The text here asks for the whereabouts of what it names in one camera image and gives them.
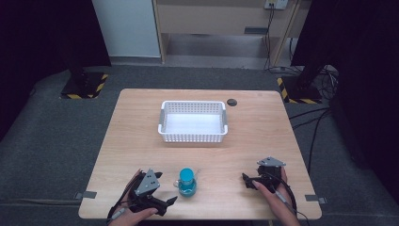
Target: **blue plastic cup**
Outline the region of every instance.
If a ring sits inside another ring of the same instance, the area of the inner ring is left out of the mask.
[[[184,197],[191,197],[196,193],[197,181],[194,171],[190,168],[184,168],[180,171],[180,179],[174,185],[179,188],[179,193]]]

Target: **black cable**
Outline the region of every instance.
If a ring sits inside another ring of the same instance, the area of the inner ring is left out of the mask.
[[[265,36],[266,40],[265,40],[265,45],[266,45],[266,51],[267,51],[267,60],[264,63],[263,69],[265,70],[266,65],[268,65],[267,68],[270,68],[270,48],[271,48],[271,44],[270,44],[270,25],[272,24],[273,21],[273,17],[274,17],[274,4],[270,5],[270,14],[269,14],[269,23],[267,25],[267,34]]]
[[[304,215],[304,214],[302,214],[301,212],[299,212],[299,211],[296,211],[298,214],[300,214],[300,215],[302,215],[305,219],[306,219],[306,223],[308,224],[308,226],[311,226],[311,224],[309,223],[309,219],[308,219],[308,217],[306,217],[306,215]]]
[[[292,62],[292,61],[293,61],[293,56],[294,56],[294,54],[293,54],[293,50],[292,50],[292,46],[293,46],[293,39],[294,39],[294,38],[290,38],[290,48],[289,48],[289,50],[290,50],[290,62]]]
[[[129,202],[129,201],[123,201],[123,202],[120,202],[120,204],[124,204],[124,203],[127,203],[127,202]]]
[[[332,71],[328,70],[327,67],[328,65],[320,72],[320,75],[323,75],[321,79],[322,87],[318,91],[321,92],[325,99],[331,100],[338,87],[338,77]]]
[[[122,195],[118,199],[117,203],[115,203],[114,206],[109,209],[108,216],[106,217],[106,223],[105,225],[108,225],[111,222],[112,215],[115,213],[115,210],[122,204],[123,197],[126,195],[126,193],[132,188],[133,184],[135,183],[136,179],[138,178],[139,175],[134,177],[132,180],[130,180],[129,184],[126,186],[126,188],[123,190]]]
[[[298,124],[298,125],[293,126],[293,130],[299,128],[299,127],[302,126],[302,125],[310,124],[310,123],[312,123],[312,122],[314,122],[314,121],[317,121],[317,120],[319,120],[319,118],[314,118],[314,119],[308,120],[308,121],[306,121],[306,122],[302,122],[302,123],[300,123],[300,124]]]
[[[0,200],[0,204],[36,204],[36,205],[80,206],[81,201],[15,199],[15,200]]]
[[[295,75],[295,76],[298,76],[300,73],[299,71],[289,68],[289,67],[269,67],[268,69],[265,69],[265,70],[269,71],[270,73],[277,73],[277,72],[273,72],[272,69],[280,69],[280,70],[283,69],[284,71],[289,70],[289,72],[280,71],[278,73],[290,74],[290,75]]]
[[[314,145],[314,141],[316,139],[316,134],[317,134],[317,128],[319,126],[320,120],[323,119],[325,117],[326,114],[330,113],[330,109],[326,110],[325,112],[323,112],[323,114],[320,116],[320,118],[318,119],[316,126],[314,128],[314,133],[313,133],[313,138],[311,139],[311,150],[309,152],[309,161],[308,161],[308,174],[311,175],[311,157],[313,154],[313,145]]]
[[[299,116],[303,116],[303,115],[307,115],[307,114],[312,113],[312,112],[321,111],[321,110],[327,110],[327,109],[329,109],[329,107],[323,107],[323,108],[319,108],[319,109],[307,111],[307,112],[300,113],[300,114],[298,114],[298,115],[292,116],[292,117],[290,117],[289,119],[292,120],[292,119],[297,118],[297,117],[299,117]]]
[[[282,180],[281,178],[279,178],[279,177],[277,177],[277,176],[275,176],[275,175],[273,175],[273,174],[271,174],[271,173],[268,173],[268,172],[266,172],[266,174],[267,174],[269,177],[271,177],[271,178],[273,178],[273,179],[275,179],[275,180],[278,180],[280,183],[282,183],[282,184],[284,185],[285,189],[286,189],[287,192],[288,192],[288,195],[289,195],[290,198],[291,198],[291,202],[293,203],[293,208],[294,208],[294,210],[296,210],[296,199],[295,199],[295,196],[294,196],[294,192],[293,192],[293,190],[291,190],[290,186],[288,186],[288,184],[285,183],[285,181]]]

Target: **small black object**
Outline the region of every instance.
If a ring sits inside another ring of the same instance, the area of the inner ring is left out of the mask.
[[[227,104],[230,106],[236,106],[237,105],[237,101],[234,99],[229,99],[227,100]]]
[[[267,157],[258,161],[258,174],[260,177],[248,177],[243,173],[243,180],[246,182],[247,188],[257,189],[252,181],[257,181],[264,185],[270,192],[275,193],[275,190],[281,182],[281,167],[285,163],[280,162],[273,157]]]
[[[243,173],[243,180],[246,182],[246,187],[257,190],[255,185],[252,184],[252,181],[257,181],[264,185],[270,192],[275,193],[275,190],[279,186],[279,180],[276,178],[281,179],[281,167],[259,166],[258,172],[260,173],[260,177],[248,177]]]
[[[156,215],[163,216],[169,206],[177,200],[177,196],[167,200],[166,202],[154,198],[152,193],[159,187],[157,178],[160,178],[162,172],[153,173],[150,169],[147,173],[141,171],[129,193],[129,208],[132,212],[137,213],[144,209],[156,208]]]
[[[103,82],[103,73],[82,72],[79,75],[73,75],[61,91],[62,96],[69,94],[89,97],[98,95],[98,87]]]
[[[298,78],[295,76],[283,76],[281,80],[290,99],[322,99],[322,95],[320,95],[319,90],[312,83],[306,85],[305,89],[301,89],[301,87],[297,84]]]

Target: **hand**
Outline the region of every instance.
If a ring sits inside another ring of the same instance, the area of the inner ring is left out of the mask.
[[[156,214],[156,212],[158,212],[157,209],[149,208],[137,213],[133,213],[129,208],[126,208],[123,214],[121,214],[118,218],[112,220],[108,225],[134,226],[137,225],[137,223],[141,220],[149,218],[150,216]]]
[[[285,169],[281,168],[281,179],[287,183],[288,178],[287,174],[285,173]],[[279,197],[271,193],[264,185],[255,180],[252,181],[252,184],[263,194],[266,198],[267,202],[270,205],[270,209],[272,210],[273,214],[281,221],[281,223],[285,226],[297,226],[300,225],[296,216],[291,212],[291,210],[282,202]],[[284,185],[280,184],[276,189],[292,206],[292,201],[290,196],[288,195],[287,190],[285,189]]]
[[[140,169],[136,172],[136,174],[133,176],[132,180],[128,183],[128,185],[137,177],[137,175],[139,173],[140,173]],[[121,200],[121,205],[115,210],[114,214],[117,213],[122,208],[125,208],[124,212],[116,219],[111,220],[108,225],[110,225],[110,226],[116,226],[116,225],[134,226],[134,225],[137,225],[137,223],[140,222],[141,220],[149,218],[150,216],[152,216],[158,212],[158,210],[156,208],[148,208],[148,209],[142,210],[140,212],[133,213],[129,209],[129,206],[128,206],[129,193],[130,193],[130,190],[123,196],[123,198]]]

